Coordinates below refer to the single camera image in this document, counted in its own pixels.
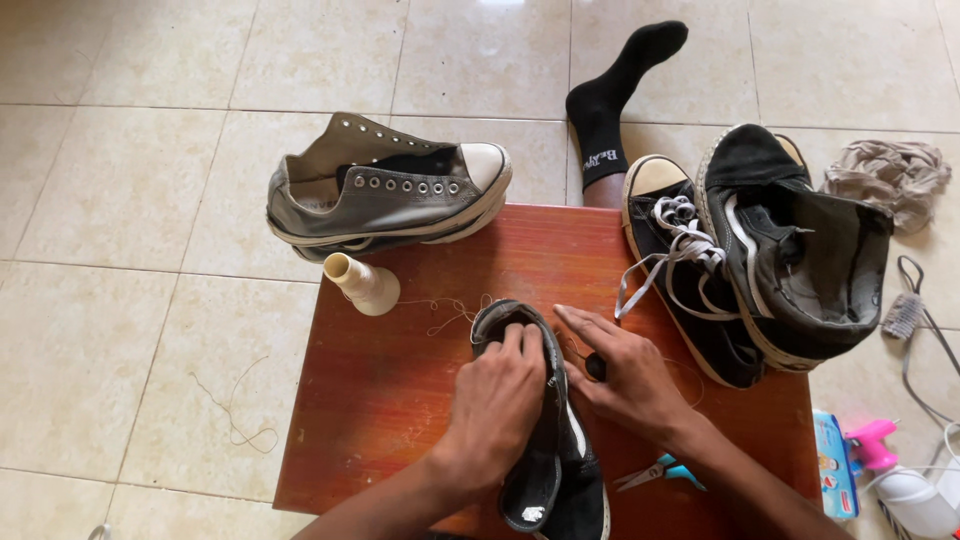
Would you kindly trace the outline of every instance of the canvas shoe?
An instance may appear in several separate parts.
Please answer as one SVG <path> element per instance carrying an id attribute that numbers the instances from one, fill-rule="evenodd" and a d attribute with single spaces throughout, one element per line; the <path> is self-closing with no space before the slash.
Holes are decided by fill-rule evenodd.
<path id="1" fill-rule="evenodd" d="M 307 260 L 356 257 L 482 229 L 505 202 L 510 156 L 487 142 L 433 142 L 337 112 L 270 180 L 267 223 Z"/>
<path id="2" fill-rule="evenodd" d="M 700 225 L 686 173 L 664 156 L 637 160 L 624 181 L 622 217 L 638 263 L 623 276 L 616 318 L 655 288 L 704 373 L 739 389 L 759 382 L 763 353 L 740 320 L 723 277 L 724 253 Z M 637 268 L 646 282 L 624 304 L 627 277 Z"/>
<path id="3" fill-rule="evenodd" d="M 694 184 L 697 213 L 726 253 L 747 332 L 768 364 L 808 371 L 874 330 L 889 212 L 813 191 L 797 156 L 753 124 L 714 141 Z"/>
<path id="4" fill-rule="evenodd" d="M 531 306 L 498 300 L 474 319 L 473 353 L 480 356 L 488 343 L 502 341 L 512 323 L 540 327 L 546 385 L 530 441 L 500 490 L 500 514 L 514 530 L 541 539 L 607 540 L 606 488 L 583 424 L 567 400 L 564 356 L 553 330 Z"/>

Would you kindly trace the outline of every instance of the white rubber toe cap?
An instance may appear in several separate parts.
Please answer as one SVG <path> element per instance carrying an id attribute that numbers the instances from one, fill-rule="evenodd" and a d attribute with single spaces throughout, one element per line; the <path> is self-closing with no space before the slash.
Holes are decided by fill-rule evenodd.
<path id="1" fill-rule="evenodd" d="M 473 184 L 486 191 L 493 184 L 503 168 L 503 153 L 495 144 L 489 142 L 470 142 L 460 145 L 467 164 L 467 174 Z"/>

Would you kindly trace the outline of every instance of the pink glue gun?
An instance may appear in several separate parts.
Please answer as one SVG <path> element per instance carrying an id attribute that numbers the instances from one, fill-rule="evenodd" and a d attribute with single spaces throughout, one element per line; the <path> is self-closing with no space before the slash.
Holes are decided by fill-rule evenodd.
<path id="1" fill-rule="evenodd" d="M 847 438 L 853 442 L 856 454 L 863 466 L 872 469 L 889 469 L 897 464 L 896 454 L 891 454 L 880 439 L 897 430 L 897 423 L 891 420 L 874 420 L 859 430 L 847 431 Z"/>

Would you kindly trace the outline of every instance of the wooden table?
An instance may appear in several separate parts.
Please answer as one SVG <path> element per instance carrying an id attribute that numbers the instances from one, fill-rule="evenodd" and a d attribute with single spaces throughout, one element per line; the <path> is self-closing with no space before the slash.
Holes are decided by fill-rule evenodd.
<path id="1" fill-rule="evenodd" d="M 476 311 L 484 293 L 533 305 L 554 326 L 556 303 L 612 320 L 620 276 L 634 263 L 619 210 L 507 205 L 484 230 L 445 245 L 416 245 L 364 259 L 394 271 L 401 301 L 452 298 Z M 449 301 L 398 305 L 367 317 L 325 282 L 307 345 L 274 508 L 320 514 L 423 455 L 444 433 L 453 379 L 472 360 L 470 322 Z M 806 375 L 771 370 L 739 391 L 700 372 L 666 307 L 648 294 L 623 328 L 652 339 L 665 356 L 693 367 L 706 385 L 697 409 L 734 443 L 802 495 L 820 504 Z M 569 343 L 570 332 L 560 334 Z M 589 352 L 579 343 L 581 352 Z M 700 394 L 690 370 L 668 363 L 689 401 Z M 652 465 L 658 449 L 595 417 L 578 402 L 610 481 Z M 710 495 L 682 480 L 659 479 L 610 491 L 611 539 L 732 538 L 735 531 Z M 495 493 L 436 525 L 477 539 L 529 538 L 497 515 Z"/>

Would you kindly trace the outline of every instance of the human hand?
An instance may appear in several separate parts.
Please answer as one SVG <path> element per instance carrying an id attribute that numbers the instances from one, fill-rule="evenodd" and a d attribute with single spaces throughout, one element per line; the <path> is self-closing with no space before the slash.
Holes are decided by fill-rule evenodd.
<path id="1" fill-rule="evenodd" d="M 635 432 L 668 452 L 680 447 L 691 428 L 708 423 L 677 390 L 657 347 L 647 338 L 619 328 L 597 313 L 553 306 L 564 324 L 607 362 L 607 380 L 588 380 L 566 363 L 570 385 L 604 418 Z"/>
<path id="2" fill-rule="evenodd" d="M 428 458 L 469 498 L 499 485 L 540 417 L 546 365 L 536 325 L 505 330 L 457 375 L 450 425 Z"/>

